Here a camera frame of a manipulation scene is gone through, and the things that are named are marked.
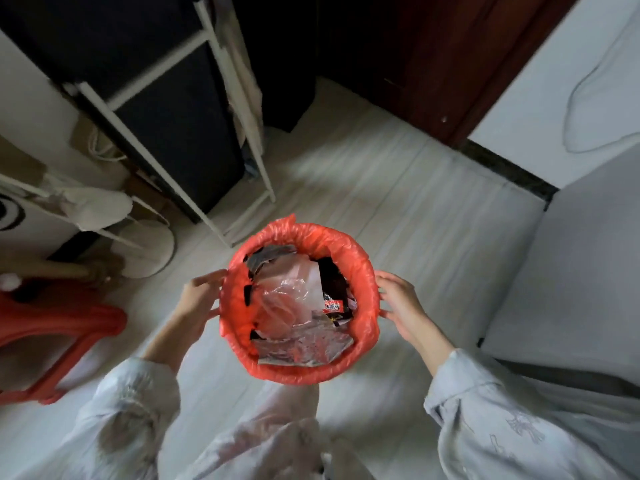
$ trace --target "person's right hand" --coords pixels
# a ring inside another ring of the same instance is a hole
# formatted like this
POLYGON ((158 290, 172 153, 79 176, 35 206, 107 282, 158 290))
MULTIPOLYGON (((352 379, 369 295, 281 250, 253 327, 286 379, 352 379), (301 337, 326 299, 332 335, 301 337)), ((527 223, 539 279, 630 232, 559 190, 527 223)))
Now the person's right hand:
POLYGON ((380 316, 392 320, 398 332, 416 349, 420 348, 419 337, 425 323, 431 320, 424 312, 413 285, 386 271, 375 271, 376 282, 382 288, 380 300, 391 306, 391 311, 380 310, 380 316))

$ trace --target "person's left hand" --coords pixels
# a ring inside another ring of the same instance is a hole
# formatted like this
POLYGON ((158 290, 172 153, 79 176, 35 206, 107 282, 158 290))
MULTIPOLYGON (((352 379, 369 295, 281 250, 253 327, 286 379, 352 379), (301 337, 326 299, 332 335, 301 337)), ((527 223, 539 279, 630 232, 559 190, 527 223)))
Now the person's left hand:
POLYGON ((226 275, 226 269, 219 269, 185 284, 172 320, 190 329, 193 341, 200 338, 207 320, 220 314, 220 308, 212 308, 220 297, 220 288, 226 275))

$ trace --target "rolled-up sleeve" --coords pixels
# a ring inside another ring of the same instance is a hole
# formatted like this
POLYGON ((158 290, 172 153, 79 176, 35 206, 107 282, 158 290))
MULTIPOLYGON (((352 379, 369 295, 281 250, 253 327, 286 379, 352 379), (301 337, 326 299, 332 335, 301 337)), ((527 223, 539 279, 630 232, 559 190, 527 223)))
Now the rolled-up sleeve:
POLYGON ((157 453, 179 412, 171 369, 130 358, 100 382, 59 448, 17 478, 155 479, 157 453))
POLYGON ((627 478, 580 438, 519 404, 464 350, 440 366, 424 408, 442 427, 438 455, 450 479, 627 478))

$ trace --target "wooden floor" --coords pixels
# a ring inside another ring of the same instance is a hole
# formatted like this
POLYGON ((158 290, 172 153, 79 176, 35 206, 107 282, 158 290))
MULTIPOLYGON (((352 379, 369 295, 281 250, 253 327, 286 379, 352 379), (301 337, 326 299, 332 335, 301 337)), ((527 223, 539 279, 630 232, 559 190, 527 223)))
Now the wooden floor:
MULTIPOLYGON (((412 281, 430 316, 458 346, 482 336, 524 258, 544 202, 420 130, 320 80, 316 101, 290 134, 268 133, 266 165, 278 195, 236 236, 295 213, 346 232, 373 265, 412 281)), ((262 191, 241 182, 212 211, 225 227, 262 191)), ((71 429, 100 377, 148 339, 171 313, 191 277, 224 267, 233 250, 204 227, 178 219, 178 249, 165 270, 128 282, 112 303, 129 313, 127 330, 103 340, 66 379, 51 406, 0 408, 0 465, 11 476, 71 429)), ((380 319, 378 345, 342 376, 322 384, 318 417, 350 440, 379 479, 444 478, 438 428, 422 409, 430 376, 419 356, 380 319)), ((179 374, 182 413, 160 457, 172 479, 220 431, 230 428, 262 387, 207 325, 179 374)))

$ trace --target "person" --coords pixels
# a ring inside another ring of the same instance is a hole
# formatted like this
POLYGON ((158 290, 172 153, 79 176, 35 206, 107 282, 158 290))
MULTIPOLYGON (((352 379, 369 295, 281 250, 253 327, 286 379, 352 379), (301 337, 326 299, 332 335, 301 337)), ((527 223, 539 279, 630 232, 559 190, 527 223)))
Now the person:
MULTIPOLYGON (((180 409, 176 373, 207 320, 218 315, 212 307, 225 274, 190 281, 145 352, 110 371, 59 448, 17 478, 156 478, 164 434, 180 409)), ((438 453, 448 478, 630 478, 558 421, 518 402, 491 365, 455 348, 409 282, 384 271, 376 271, 376 280, 390 306, 381 315, 433 376, 424 408, 442 427, 438 453)), ((317 385, 272 386, 256 411, 215 439, 179 478, 372 479, 348 444, 324 436, 315 419, 318 398, 317 385)))

